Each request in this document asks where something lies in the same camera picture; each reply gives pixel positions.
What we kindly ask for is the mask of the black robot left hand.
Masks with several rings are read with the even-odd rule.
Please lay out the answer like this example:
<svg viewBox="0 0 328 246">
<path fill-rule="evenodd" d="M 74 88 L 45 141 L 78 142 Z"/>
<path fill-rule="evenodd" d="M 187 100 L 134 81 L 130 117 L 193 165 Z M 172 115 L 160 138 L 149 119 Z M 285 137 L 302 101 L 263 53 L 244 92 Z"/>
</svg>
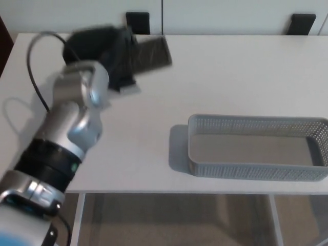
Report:
<svg viewBox="0 0 328 246">
<path fill-rule="evenodd" d="M 128 27 L 99 26 L 71 33 L 63 48 L 65 63 L 93 60 L 103 65 L 109 75 L 108 88 L 120 92 L 136 85 L 127 68 L 128 58 L 137 47 L 137 39 Z"/>
</svg>

